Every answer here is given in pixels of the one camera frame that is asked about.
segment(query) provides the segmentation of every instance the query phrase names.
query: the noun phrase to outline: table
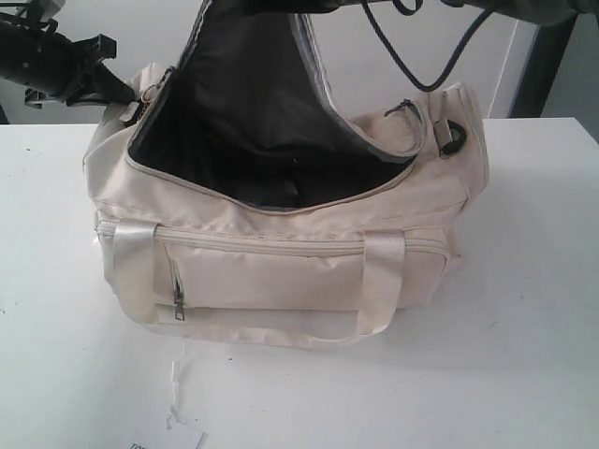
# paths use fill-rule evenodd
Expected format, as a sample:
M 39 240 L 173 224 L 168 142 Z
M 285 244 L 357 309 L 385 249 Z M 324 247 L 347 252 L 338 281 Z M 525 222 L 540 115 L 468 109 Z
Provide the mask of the table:
M 571 119 L 486 127 L 491 182 L 430 307 L 334 352 L 188 344 L 182 414 L 204 447 L 597 447 L 599 147 Z M 93 130 L 0 127 L 3 449 L 125 449 L 171 401 L 181 343 L 131 323 L 102 278 Z

